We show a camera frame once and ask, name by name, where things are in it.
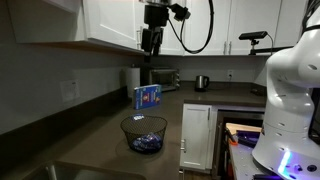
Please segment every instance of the dark countertop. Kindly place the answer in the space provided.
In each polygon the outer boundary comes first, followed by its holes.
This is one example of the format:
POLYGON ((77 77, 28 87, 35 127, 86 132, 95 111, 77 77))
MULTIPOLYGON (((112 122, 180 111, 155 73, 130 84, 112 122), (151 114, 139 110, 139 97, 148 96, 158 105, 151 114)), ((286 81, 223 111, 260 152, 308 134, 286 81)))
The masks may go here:
POLYGON ((99 116, 85 126, 17 165, 3 179, 22 179, 41 163, 58 160, 102 169, 141 174, 148 180, 179 179, 183 103, 265 107, 266 97, 250 93, 250 86, 194 92, 193 86, 164 92, 159 106, 134 110, 124 105, 112 115, 99 116), (153 155, 133 152, 127 146, 121 121, 136 113, 160 116, 168 121, 162 150, 153 155))

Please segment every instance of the wall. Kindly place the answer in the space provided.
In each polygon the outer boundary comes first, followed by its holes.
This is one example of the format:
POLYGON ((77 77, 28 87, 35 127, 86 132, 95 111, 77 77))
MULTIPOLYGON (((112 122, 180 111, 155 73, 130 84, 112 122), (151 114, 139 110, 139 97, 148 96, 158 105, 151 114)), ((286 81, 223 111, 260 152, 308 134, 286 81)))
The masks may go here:
POLYGON ((255 82, 265 85, 263 71, 266 56, 187 56, 152 58, 152 63, 180 69, 180 79, 194 81, 197 75, 209 76, 210 81, 229 81, 227 71, 234 70, 232 82, 255 82))
POLYGON ((140 56, 17 44, 0 0, 0 134, 125 86, 123 68, 140 56), (63 102, 60 82, 77 79, 80 97, 63 102))

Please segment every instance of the blue box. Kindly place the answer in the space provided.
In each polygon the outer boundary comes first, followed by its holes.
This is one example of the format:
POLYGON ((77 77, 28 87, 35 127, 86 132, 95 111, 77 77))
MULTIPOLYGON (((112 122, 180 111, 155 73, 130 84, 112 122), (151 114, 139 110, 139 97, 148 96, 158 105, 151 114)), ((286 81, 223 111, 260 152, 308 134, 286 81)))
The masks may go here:
POLYGON ((134 109, 159 105, 161 102, 161 85, 153 84, 134 88, 132 101, 134 109))

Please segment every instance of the blue light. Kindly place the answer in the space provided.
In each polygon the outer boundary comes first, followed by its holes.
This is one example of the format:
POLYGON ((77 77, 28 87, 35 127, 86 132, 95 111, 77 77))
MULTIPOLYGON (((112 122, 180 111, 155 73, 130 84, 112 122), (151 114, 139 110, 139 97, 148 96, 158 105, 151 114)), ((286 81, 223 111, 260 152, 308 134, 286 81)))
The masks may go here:
POLYGON ((289 161, 290 161, 290 157, 291 157, 291 152, 290 151, 287 151, 285 152, 282 160, 281 160, 281 163, 280 163, 280 166, 278 168, 278 172, 286 177, 287 179, 292 179, 290 176, 289 176, 289 173, 285 170, 286 166, 289 164, 289 161))

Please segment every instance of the electric kettle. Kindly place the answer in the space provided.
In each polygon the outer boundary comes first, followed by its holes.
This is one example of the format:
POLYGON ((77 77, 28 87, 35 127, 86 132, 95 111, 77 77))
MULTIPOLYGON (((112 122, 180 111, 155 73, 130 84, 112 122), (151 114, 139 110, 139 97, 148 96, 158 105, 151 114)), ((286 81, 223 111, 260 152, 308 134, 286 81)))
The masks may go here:
POLYGON ((209 86, 209 82, 210 80, 208 76, 197 76, 194 90, 198 92, 206 91, 206 88, 209 86))

